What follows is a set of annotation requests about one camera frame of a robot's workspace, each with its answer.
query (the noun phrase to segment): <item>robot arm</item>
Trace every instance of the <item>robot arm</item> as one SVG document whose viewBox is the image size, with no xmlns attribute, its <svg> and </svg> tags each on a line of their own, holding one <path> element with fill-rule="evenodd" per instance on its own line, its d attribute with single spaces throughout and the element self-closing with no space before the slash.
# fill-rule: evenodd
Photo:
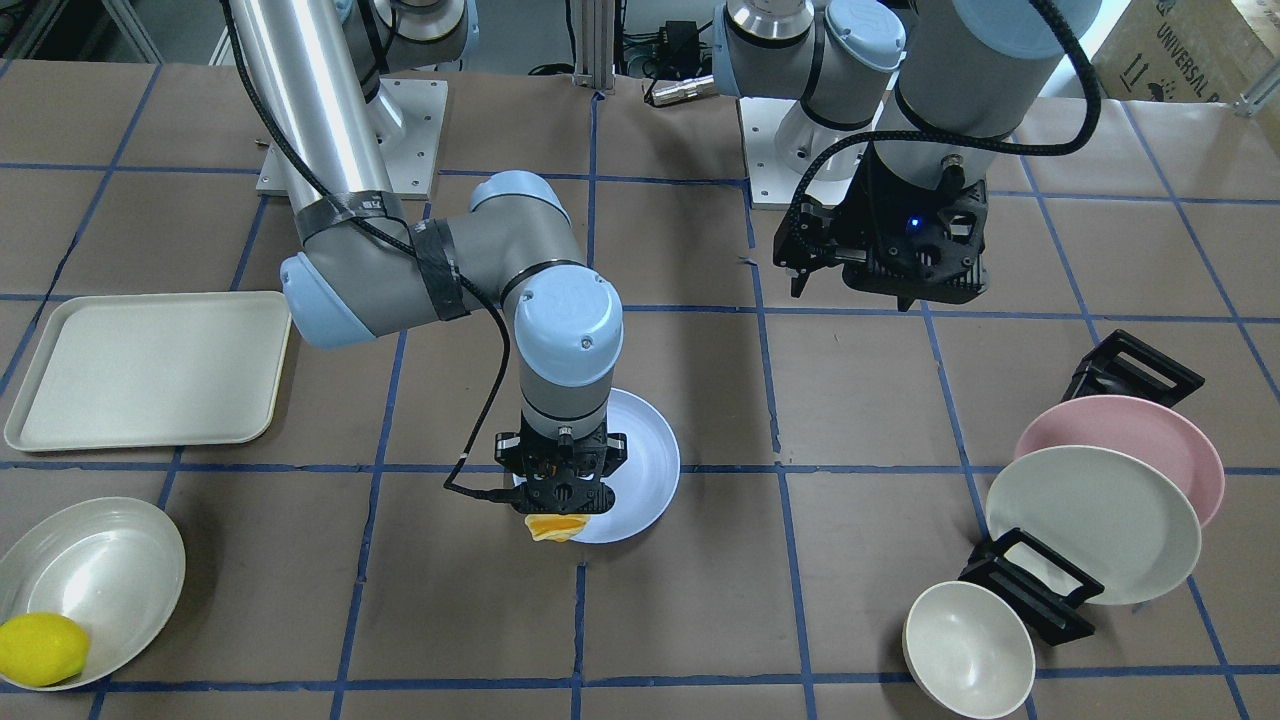
<svg viewBox="0 0 1280 720">
<path fill-rule="evenodd" d="M 500 307 L 525 400 L 521 429 L 499 437 L 497 459 L 525 483 L 454 488 L 521 512 L 609 510 L 602 479 L 626 459 L 626 438 L 605 420 L 622 301 L 585 266 L 550 186 L 499 173 L 475 190 L 468 214 L 408 227 L 332 0 L 224 1 L 264 119 L 301 159 L 288 192 L 303 251 L 280 281 L 303 338 L 338 347 Z"/>
<path fill-rule="evenodd" d="M 1075 36 L 1092 24 L 1100 4 L 1056 3 Z M 831 266 L 844 268 L 849 287 L 897 296 L 900 310 L 916 299 L 968 302 L 987 290 L 982 254 L 984 177 L 995 158 L 991 147 L 1009 137 L 1030 109 L 1062 58 L 1062 44 L 1038 8 L 1050 3 L 938 0 L 913 5 L 919 10 L 911 18 L 906 59 L 876 135 L 915 137 L 869 142 L 845 200 L 833 209 L 810 197 L 799 202 L 797 192 L 774 238 L 773 254 L 774 264 L 792 275 L 794 297 L 813 272 Z M 817 15 L 809 0 L 733 0 L 717 18 L 717 86 L 727 95 L 800 97 L 797 106 L 813 127 L 797 131 L 788 115 L 778 136 L 780 142 L 790 143 L 780 147 L 783 159 L 808 178 L 801 181 L 801 191 L 809 179 L 849 177 L 840 165 L 851 167 L 850 152 L 844 160 L 838 154 L 818 154 L 826 159 L 813 167 L 809 158 L 820 147 L 847 147 L 859 140 L 850 131 L 868 124 L 874 113 L 888 73 L 897 65 L 890 38 L 899 37 L 901 28 L 901 20 L 873 0 L 831 0 Z M 844 53 L 828 51 L 819 63 L 819 50 L 814 50 L 812 72 L 804 74 L 801 59 L 822 37 Z M 771 59 L 777 59 L 774 69 L 768 67 Z M 827 59 L 854 69 L 837 64 L 828 70 Z M 1079 59 L 1088 64 L 1083 54 Z M 828 81 L 828 72 L 840 79 Z M 796 92 L 799 78 L 804 78 L 803 94 Z M 831 90 L 824 95 L 824 88 Z M 1096 104 L 1094 96 L 1078 145 L 1097 122 Z M 867 120 L 840 124 L 855 118 Z M 922 133 L 963 141 L 925 142 Z M 1055 154 L 1078 145 L 1073 141 Z"/>
</svg>

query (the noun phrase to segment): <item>white plate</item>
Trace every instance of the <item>white plate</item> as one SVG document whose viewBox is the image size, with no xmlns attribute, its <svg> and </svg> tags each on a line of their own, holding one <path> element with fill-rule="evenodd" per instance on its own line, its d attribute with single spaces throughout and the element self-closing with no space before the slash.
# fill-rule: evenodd
<svg viewBox="0 0 1280 720">
<path fill-rule="evenodd" d="M 591 515 L 573 542 L 618 542 L 643 532 L 667 510 L 680 484 L 676 433 L 653 405 L 613 388 L 607 419 L 611 433 L 627 436 L 627 461 L 604 478 L 616 496 L 613 507 Z M 520 477 L 515 480 L 524 482 Z"/>
<path fill-rule="evenodd" d="M 1187 496 L 1158 470 L 1121 452 L 1048 447 L 1012 461 L 987 495 L 992 537 L 1021 528 L 1105 585 L 1088 602 L 1160 597 L 1196 568 L 1201 527 Z M 1079 583 L 1019 544 L 1009 560 L 1056 593 Z"/>
</svg>

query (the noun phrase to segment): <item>plate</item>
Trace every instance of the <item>plate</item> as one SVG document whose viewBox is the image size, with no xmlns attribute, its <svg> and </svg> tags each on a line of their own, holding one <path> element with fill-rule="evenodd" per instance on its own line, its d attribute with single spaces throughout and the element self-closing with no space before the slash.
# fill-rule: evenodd
<svg viewBox="0 0 1280 720">
<path fill-rule="evenodd" d="M 1203 528 L 1226 489 L 1222 459 L 1190 420 L 1164 405 L 1123 395 L 1092 395 L 1055 405 L 1018 439 L 1014 457 L 1059 445 L 1092 445 L 1132 455 L 1183 491 Z"/>
<path fill-rule="evenodd" d="M 607 413 L 609 432 L 627 436 L 627 461 L 604 478 L 616 497 L 613 507 L 591 515 L 573 542 L 618 542 L 644 532 L 667 510 L 680 484 L 676 433 L 653 405 L 613 388 Z"/>
<path fill-rule="evenodd" d="M 1106 588 L 1088 600 L 1097 605 L 1165 594 L 1190 575 L 1201 551 L 1196 510 L 1178 486 L 1102 447 L 1048 447 L 1014 460 L 987 495 L 987 527 L 992 537 L 1021 528 L 1093 575 Z M 1078 585 L 1025 546 L 1006 557 L 1059 594 Z"/>
</svg>

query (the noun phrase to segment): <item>metal mounting plate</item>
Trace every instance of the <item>metal mounting plate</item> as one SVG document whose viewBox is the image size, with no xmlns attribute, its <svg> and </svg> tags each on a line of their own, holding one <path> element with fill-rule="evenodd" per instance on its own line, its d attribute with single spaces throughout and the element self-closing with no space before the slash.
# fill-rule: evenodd
<svg viewBox="0 0 1280 720">
<path fill-rule="evenodd" d="M 782 124 L 787 110 L 795 100 L 773 97 L 742 97 L 739 100 L 739 119 L 742 123 L 742 151 L 746 154 L 746 169 L 751 178 L 751 208 L 760 210 L 786 210 L 791 204 L 791 193 L 796 191 L 800 173 L 796 173 L 773 145 L 773 136 Z M 860 152 L 851 147 L 845 152 Z M 809 183 L 809 195 L 831 208 L 845 199 L 849 190 L 847 179 L 814 181 Z"/>
<path fill-rule="evenodd" d="M 392 191 L 404 200 L 430 200 L 449 85 L 443 79 L 384 79 L 381 92 L 390 92 L 404 113 L 404 137 L 381 149 Z M 274 145 L 266 151 L 257 176 L 260 195 L 288 193 L 280 172 L 283 160 Z"/>
</svg>

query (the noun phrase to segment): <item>black cable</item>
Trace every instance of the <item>black cable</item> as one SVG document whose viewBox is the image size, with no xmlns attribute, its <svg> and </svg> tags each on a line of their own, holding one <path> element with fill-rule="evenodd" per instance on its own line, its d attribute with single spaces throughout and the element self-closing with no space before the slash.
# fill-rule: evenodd
<svg viewBox="0 0 1280 720">
<path fill-rule="evenodd" d="M 649 83 L 649 88 L 645 90 L 644 95 L 641 96 L 641 100 L 644 100 L 645 105 L 653 105 L 653 87 L 658 85 L 658 78 L 662 77 L 663 70 L 671 67 L 672 61 L 675 61 L 675 59 L 680 55 L 680 53 L 684 51 L 685 46 L 689 45 L 689 41 L 700 36 L 704 29 L 712 27 L 713 22 L 714 20 L 707 20 L 705 23 L 699 26 L 698 31 L 694 32 L 694 35 L 685 37 L 685 41 L 681 42 L 678 47 L 671 51 L 671 56 L 667 58 L 666 64 L 658 67 L 658 72 L 653 73 L 653 82 Z"/>
<path fill-rule="evenodd" d="M 573 65 L 568 63 L 547 63 L 544 65 L 538 65 L 529 70 L 531 76 L 562 76 L 573 72 Z"/>
<path fill-rule="evenodd" d="M 820 172 L 822 167 L 831 159 L 832 155 L 859 145 L 863 142 L 886 142 L 886 141 L 911 141 L 911 142 L 936 142 L 940 145 L 956 145 L 960 147 L 974 147 L 978 150 L 988 150 L 991 152 L 1001 152 L 1005 155 L 1034 155 L 1042 158 L 1069 155 L 1075 152 L 1093 137 L 1093 131 L 1098 127 L 1098 118 L 1102 115 L 1102 90 L 1098 85 L 1097 70 L 1089 63 L 1089 58 L 1084 54 L 1084 49 L 1080 47 L 1079 40 L 1076 40 L 1075 33 L 1071 32 L 1071 27 L 1062 18 L 1062 14 L 1053 5 L 1052 0 L 1029 0 L 1036 12 L 1041 15 L 1044 23 L 1048 26 L 1053 37 L 1057 40 L 1059 45 L 1066 53 L 1068 59 L 1071 61 L 1071 67 L 1075 69 L 1076 77 L 1080 78 L 1080 86 L 1084 90 L 1084 122 L 1080 124 L 1079 132 L 1075 137 L 1056 145 L 1021 145 L 1015 142 L 1004 142 L 998 140 L 982 138 L 982 137 L 968 137 L 963 135 L 950 133 L 950 132 L 920 132 L 920 131 L 870 131 L 851 135 L 846 138 L 838 140 L 819 152 L 809 168 L 800 176 L 800 183 L 796 184 L 796 191 L 791 196 L 791 204 L 787 206 L 787 214 L 783 222 L 791 224 L 791 234 L 796 237 L 806 251 L 814 255 L 822 255 L 823 249 L 813 246 L 800 234 L 800 204 L 804 200 L 805 190 L 809 188 L 809 183 Z"/>
<path fill-rule="evenodd" d="M 399 33 L 399 10 L 397 10 L 396 4 L 392 3 L 392 33 L 387 37 L 387 45 L 383 45 L 383 60 L 381 60 L 383 63 L 387 61 L 387 54 L 392 51 L 392 42 L 396 42 L 396 36 L 398 33 Z M 374 67 L 369 68 L 369 72 L 365 73 L 365 77 L 360 78 L 361 87 L 364 87 L 365 83 L 369 82 L 369 78 L 374 77 L 374 73 L 378 72 L 378 67 L 379 67 L 379 60 L 375 56 Z"/>
<path fill-rule="evenodd" d="M 511 360 L 511 334 L 507 332 L 507 323 L 503 322 L 498 309 L 494 307 L 493 302 L 484 296 L 484 292 L 481 292 L 475 283 L 461 273 L 458 274 L 458 283 L 467 288 L 467 292 L 479 300 L 480 305 L 484 305 L 484 309 L 489 311 L 489 316 L 493 318 L 494 324 L 498 325 L 498 334 L 502 336 L 502 363 L 498 365 L 498 377 L 494 378 L 493 387 L 489 388 L 489 397 L 484 401 L 480 416 L 476 418 L 476 424 L 472 425 L 471 434 L 467 436 L 467 443 L 462 448 L 462 455 L 458 456 L 458 461 L 453 465 L 453 469 L 449 470 L 449 477 L 444 479 L 444 488 L 476 500 L 489 500 L 492 497 L 492 491 L 462 487 L 456 484 L 453 480 L 457 479 L 458 473 L 462 471 L 462 466 L 467 464 L 467 457 L 471 455 L 471 448 L 475 446 L 476 436 L 480 434 L 480 427 L 484 425 L 485 418 L 489 416 L 489 410 L 493 409 L 493 401 L 498 397 L 498 389 L 502 387 L 502 380 L 507 377 L 507 364 Z"/>
<path fill-rule="evenodd" d="M 573 4 L 564 0 L 564 27 L 568 28 L 568 55 L 577 64 L 577 37 L 573 35 Z"/>
<path fill-rule="evenodd" d="M 284 132 L 280 129 L 280 126 L 276 124 L 275 118 L 271 117 L 271 111 L 262 102 L 262 97 L 257 94 L 257 90 L 253 87 L 253 81 L 252 78 L 248 77 L 248 69 L 244 67 L 244 54 L 239 44 L 239 32 L 236 29 L 236 17 L 232 14 L 230 0 L 221 0 L 221 5 L 223 5 L 223 18 L 227 22 L 227 37 L 228 40 L 230 40 L 232 55 L 234 55 L 236 58 L 236 70 L 239 74 L 241 85 L 244 86 L 244 92 L 248 95 L 250 102 L 253 105 L 253 110 L 257 111 L 257 117 L 262 120 L 262 124 L 266 126 L 266 132 L 270 133 L 271 140 L 275 141 L 275 146 L 280 150 L 280 152 L 289 161 L 289 164 L 293 165 L 293 168 L 298 172 L 298 174 L 302 176 L 302 179 L 307 181 L 307 184 L 314 187 L 315 191 L 319 192 L 323 197 L 332 196 L 333 193 L 329 192 L 329 188 L 326 188 L 324 183 L 320 182 L 320 178 L 317 178 L 316 174 L 311 172 L 311 168 L 308 168 L 307 164 L 302 160 L 302 158 L 298 156 L 298 152 L 297 150 L 293 149 L 293 145 L 289 142 L 289 138 L 284 137 Z M 406 229 L 408 228 L 408 223 L 406 223 L 403 219 L 401 218 L 392 218 L 392 219 L 398 220 L 402 225 L 406 227 Z M 375 238 L 383 241 L 384 243 L 394 247 L 396 250 L 399 250 L 401 252 L 408 255 L 410 258 L 417 256 L 417 254 L 413 251 L 411 246 L 404 245 L 403 242 L 396 240 L 394 237 L 387 234 L 385 232 L 375 228 L 364 218 L 356 218 L 351 222 L 355 223 L 357 228 L 365 231 L 366 233 L 374 236 Z"/>
</svg>

